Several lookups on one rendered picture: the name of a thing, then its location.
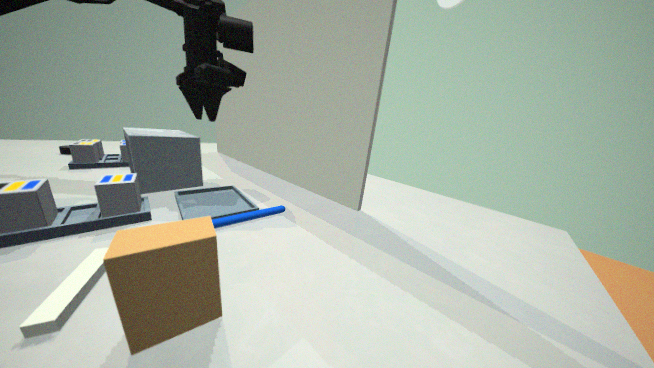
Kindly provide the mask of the tan cardboard box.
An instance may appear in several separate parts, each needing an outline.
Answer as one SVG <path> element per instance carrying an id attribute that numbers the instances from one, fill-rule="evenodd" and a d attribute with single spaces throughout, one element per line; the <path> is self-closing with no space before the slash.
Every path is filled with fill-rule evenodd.
<path id="1" fill-rule="evenodd" d="M 222 316 L 210 216 L 117 231 L 103 261 L 131 356 Z"/>

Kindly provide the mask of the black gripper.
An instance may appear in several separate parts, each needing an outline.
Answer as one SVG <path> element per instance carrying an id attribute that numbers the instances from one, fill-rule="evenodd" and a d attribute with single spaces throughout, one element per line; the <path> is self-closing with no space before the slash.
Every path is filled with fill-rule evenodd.
<path id="1" fill-rule="evenodd" d="M 213 42 L 186 36 L 182 48 L 186 51 L 186 66 L 176 77 L 176 85 L 196 119 L 202 119 L 204 105 L 208 120 L 215 122 L 221 98 L 235 86 L 235 77 L 230 70 L 217 66 L 220 51 Z"/>

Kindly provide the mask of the dark grey cylinder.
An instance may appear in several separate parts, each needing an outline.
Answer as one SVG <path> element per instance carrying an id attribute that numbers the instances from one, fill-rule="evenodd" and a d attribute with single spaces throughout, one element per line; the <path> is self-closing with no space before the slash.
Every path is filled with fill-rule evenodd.
<path id="1" fill-rule="evenodd" d="M 60 153 L 61 153 L 61 154 L 69 154 L 69 155 L 72 155 L 72 154 L 71 154 L 71 151 L 70 151 L 70 148 L 69 148 L 69 145 L 67 145 L 67 146 L 59 146 L 59 150 L 60 150 Z"/>

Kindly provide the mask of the blue cylinder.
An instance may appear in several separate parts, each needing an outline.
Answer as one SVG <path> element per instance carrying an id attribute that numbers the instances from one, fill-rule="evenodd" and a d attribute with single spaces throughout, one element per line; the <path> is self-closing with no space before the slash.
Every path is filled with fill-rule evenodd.
<path id="1" fill-rule="evenodd" d="M 262 210 L 257 210 L 253 212 L 248 212 L 248 213 L 243 213 L 239 215 L 234 215 L 230 217 L 225 217 L 225 218 L 220 218 L 220 219 L 215 219 L 211 220 L 214 229 L 216 228 L 221 228 L 237 223 L 242 223 L 245 221 L 253 220 L 253 219 L 258 219 L 274 214 L 279 214 L 283 213 L 285 211 L 284 206 L 277 206 L 277 207 L 272 207 L 272 208 L 267 208 L 267 209 L 262 209 Z"/>

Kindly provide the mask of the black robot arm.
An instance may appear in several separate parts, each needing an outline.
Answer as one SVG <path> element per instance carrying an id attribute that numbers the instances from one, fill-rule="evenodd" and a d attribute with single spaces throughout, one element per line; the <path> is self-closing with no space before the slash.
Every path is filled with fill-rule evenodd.
<path id="1" fill-rule="evenodd" d="M 0 16 L 48 0 L 0 0 Z M 77 4 L 112 4 L 115 0 L 67 0 Z M 221 0 L 146 0 L 184 17 L 184 37 L 192 36 L 223 43 L 223 48 L 253 53 L 253 22 L 230 17 Z M 235 86 L 244 86 L 246 72 L 224 60 L 220 53 L 217 66 L 228 69 Z"/>

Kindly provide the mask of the white flat bar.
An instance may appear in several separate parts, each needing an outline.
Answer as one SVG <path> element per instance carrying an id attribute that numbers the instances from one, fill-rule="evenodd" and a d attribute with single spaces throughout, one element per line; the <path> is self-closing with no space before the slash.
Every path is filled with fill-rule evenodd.
<path id="1" fill-rule="evenodd" d="M 103 257 L 109 248 L 95 249 L 19 327 L 25 339 L 60 331 L 106 273 Z"/>

